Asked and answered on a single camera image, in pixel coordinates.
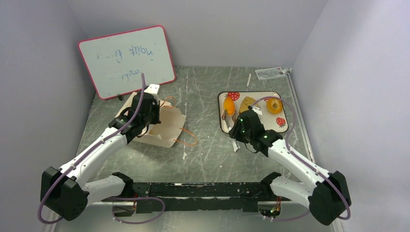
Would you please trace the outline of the metal serving tongs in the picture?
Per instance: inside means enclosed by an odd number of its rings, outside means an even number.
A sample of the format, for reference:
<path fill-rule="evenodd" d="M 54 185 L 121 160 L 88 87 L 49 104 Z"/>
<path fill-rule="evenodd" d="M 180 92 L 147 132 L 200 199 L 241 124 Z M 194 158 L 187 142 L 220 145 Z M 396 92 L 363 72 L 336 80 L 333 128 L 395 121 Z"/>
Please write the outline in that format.
<path fill-rule="evenodd" d="M 230 130 L 232 129 L 232 126 L 231 126 L 231 123 L 230 123 L 230 118 L 231 118 L 231 117 L 228 116 L 228 111 L 225 109 L 225 110 L 223 111 L 223 113 L 222 113 L 221 119 L 223 119 L 223 121 L 224 121 L 225 124 L 226 124 L 227 133 L 229 133 Z M 238 143 L 235 139 L 233 139 L 233 138 L 231 138 L 231 142 L 232 142 L 232 145 L 233 145 L 233 150 L 234 150 L 234 152 L 236 153 L 236 152 L 240 149 L 240 145 L 239 145 L 239 143 Z"/>

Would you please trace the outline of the paper bag with orange handles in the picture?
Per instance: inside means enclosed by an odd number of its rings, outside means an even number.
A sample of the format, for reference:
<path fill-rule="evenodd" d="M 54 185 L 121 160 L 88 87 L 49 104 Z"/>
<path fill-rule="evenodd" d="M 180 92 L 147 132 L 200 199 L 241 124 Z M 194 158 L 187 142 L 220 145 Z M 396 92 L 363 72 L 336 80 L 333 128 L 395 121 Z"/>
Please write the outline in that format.
<path fill-rule="evenodd" d="M 186 116 L 181 111 L 173 107 L 167 101 L 159 100 L 160 105 L 160 124 L 149 124 L 145 126 L 130 126 L 130 120 L 136 116 L 136 112 L 129 118 L 129 109 L 132 104 L 132 99 L 137 93 L 133 93 L 125 102 L 119 113 L 109 123 L 109 127 L 120 129 L 126 126 L 120 134 L 125 135 L 127 142 L 140 142 L 149 145 L 171 148 L 175 142 L 178 142 L 178 137 L 185 131 L 184 129 Z"/>

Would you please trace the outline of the strawberry print tray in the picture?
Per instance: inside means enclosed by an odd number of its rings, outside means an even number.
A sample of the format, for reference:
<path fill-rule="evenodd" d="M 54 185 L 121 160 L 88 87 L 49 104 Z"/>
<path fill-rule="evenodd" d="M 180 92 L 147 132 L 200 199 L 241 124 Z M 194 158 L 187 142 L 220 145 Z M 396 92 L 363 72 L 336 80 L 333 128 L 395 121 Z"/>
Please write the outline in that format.
<path fill-rule="evenodd" d="M 255 100 L 260 99 L 262 97 L 268 97 L 268 96 L 274 96 L 274 97 L 280 97 L 280 95 L 274 91 L 225 91 L 221 92 L 217 96 L 217 103 L 219 106 L 219 114 L 222 115 L 223 113 L 223 102 L 225 98 L 229 96 L 233 99 L 235 107 L 236 107 L 236 112 L 234 115 L 234 118 L 237 118 L 239 116 L 239 107 L 242 102 L 242 100 L 248 96 L 252 97 Z M 283 109 L 281 114 L 273 115 L 268 113 L 266 109 L 266 101 L 267 100 L 261 100 L 259 101 L 255 106 L 259 107 L 263 113 L 262 116 L 259 116 L 259 119 L 261 123 L 264 125 L 265 129 L 269 130 L 275 130 L 278 133 L 284 133 L 288 130 L 288 119 L 285 113 L 285 110 Z"/>

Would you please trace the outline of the orange fake bread piece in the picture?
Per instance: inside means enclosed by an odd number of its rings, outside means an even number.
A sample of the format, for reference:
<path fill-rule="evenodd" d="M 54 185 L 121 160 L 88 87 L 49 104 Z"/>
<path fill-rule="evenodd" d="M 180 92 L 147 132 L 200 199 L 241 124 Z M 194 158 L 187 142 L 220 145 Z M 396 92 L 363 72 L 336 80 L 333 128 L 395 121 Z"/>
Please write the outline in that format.
<path fill-rule="evenodd" d="M 233 116 L 236 112 L 234 101 L 229 96 L 227 96 L 223 102 L 223 111 L 226 111 L 227 116 Z"/>

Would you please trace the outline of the yellow fake doughnut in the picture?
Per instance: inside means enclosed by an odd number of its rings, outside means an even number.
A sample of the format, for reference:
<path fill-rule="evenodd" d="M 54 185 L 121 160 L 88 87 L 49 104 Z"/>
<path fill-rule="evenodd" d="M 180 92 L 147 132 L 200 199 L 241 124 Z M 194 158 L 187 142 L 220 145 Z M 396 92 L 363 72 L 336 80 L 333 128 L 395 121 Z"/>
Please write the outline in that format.
<path fill-rule="evenodd" d="M 283 111 L 283 104 L 282 101 L 276 98 L 269 98 L 266 101 L 266 109 L 268 113 L 277 115 L 281 114 Z"/>

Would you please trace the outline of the yellow fake bread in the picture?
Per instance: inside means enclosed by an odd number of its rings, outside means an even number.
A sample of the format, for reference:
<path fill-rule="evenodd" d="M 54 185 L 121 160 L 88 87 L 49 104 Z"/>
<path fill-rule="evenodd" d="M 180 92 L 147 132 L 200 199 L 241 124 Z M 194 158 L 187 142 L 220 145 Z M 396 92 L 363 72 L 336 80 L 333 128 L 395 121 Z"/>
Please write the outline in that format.
<path fill-rule="evenodd" d="M 246 96 L 246 97 L 242 100 L 242 102 L 241 102 L 241 104 L 240 104 L 239 111 L 238 111 L 239 114 L 241 114 L 241 113 L 243 113 L 243 112 L 245 112 L 245 111 L 247 111 L 247 110 L 249 110 L 249 109 L 252 109 L 252 104 L 253 104 L 255 101 L 256 101 L 256 100 L 255 100 L 254 98 Z"/>

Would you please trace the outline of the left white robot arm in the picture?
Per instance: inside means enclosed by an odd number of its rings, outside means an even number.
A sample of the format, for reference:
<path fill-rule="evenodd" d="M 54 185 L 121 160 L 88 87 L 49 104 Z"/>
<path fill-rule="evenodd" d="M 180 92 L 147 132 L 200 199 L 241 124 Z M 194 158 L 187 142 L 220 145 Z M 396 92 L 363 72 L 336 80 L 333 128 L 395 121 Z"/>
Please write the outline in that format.
<path fill-rule="evenodd" d="M 159 123 L 157 89 L 147 88 L 137 93 L 132 105 L 122 110 L 86 150 L 58 169 L 49 167 L 43 172 L 41 201 L 37 211 L 39 221 L 51 224 L 42 218 L 45 206 L 60 215 L 61 219 L 71 221 L 95 202 L 111 198 L 127 201 L 134 197 L 133 180 L 125 174 L 116 172 L 93 182 L 89 179 L 111 155 L 134 138 L 145 135 L 150 124 Z"/>

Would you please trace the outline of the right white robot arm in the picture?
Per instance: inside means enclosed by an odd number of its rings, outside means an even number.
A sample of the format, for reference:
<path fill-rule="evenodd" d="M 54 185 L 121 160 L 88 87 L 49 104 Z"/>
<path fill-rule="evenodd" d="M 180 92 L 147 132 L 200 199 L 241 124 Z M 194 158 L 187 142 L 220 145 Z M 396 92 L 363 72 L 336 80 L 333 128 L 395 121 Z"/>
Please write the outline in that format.
<path fill-rule="evenodd" d="M 351 198 L 345 176 L 339 171 L 331 173 L 301 155 L 279 133 L 265 129 L 253 110 L 239 114 L 229 136 L 279 162 L 298 178 L 295 182 L 276 172 L 270 174 L 261 187 L 266 200 L 280 196 L 294 201 L 323 225 L 349 212 Z"/>

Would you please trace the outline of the red framed whiteboard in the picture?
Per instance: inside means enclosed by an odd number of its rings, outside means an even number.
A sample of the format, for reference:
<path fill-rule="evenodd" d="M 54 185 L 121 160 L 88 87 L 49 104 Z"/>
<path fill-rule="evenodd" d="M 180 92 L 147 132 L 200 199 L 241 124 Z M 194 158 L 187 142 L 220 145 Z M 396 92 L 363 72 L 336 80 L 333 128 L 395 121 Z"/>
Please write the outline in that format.
<path fill-rule="evenodd" d="M 176 80 L 165 28 L 161 25 L 78 43 L 97 95 L 102 100 L 127 95 L 146 85 Z"/>

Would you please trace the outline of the white card on table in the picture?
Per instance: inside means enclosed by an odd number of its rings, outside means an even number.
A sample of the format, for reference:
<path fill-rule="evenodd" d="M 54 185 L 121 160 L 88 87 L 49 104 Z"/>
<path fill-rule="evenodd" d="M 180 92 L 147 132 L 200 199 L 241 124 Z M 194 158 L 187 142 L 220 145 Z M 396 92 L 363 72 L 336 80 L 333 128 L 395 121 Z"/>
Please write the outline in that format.
<path fill-rule="evenodd" d="M 288 69 L 281 67 L 268 68 L 268 69 L 259 69 L 256 70 L 256 76 L 259 80 L 270 80 L 275 78 L 282 78 L 286 76 Z"/>

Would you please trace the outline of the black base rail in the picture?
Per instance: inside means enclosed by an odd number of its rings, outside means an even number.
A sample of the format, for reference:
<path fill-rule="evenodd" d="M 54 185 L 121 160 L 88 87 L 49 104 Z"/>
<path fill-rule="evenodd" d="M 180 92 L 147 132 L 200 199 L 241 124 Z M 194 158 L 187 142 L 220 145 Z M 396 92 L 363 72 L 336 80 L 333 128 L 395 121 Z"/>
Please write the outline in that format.
<path fill-rule="evenodd" d="M 147 183 L 135 182 L 132 197 L 137 197 L 135 213 L 167 211 L 240 210 L 268 211 L 277 201 L 261 182 Z"/>

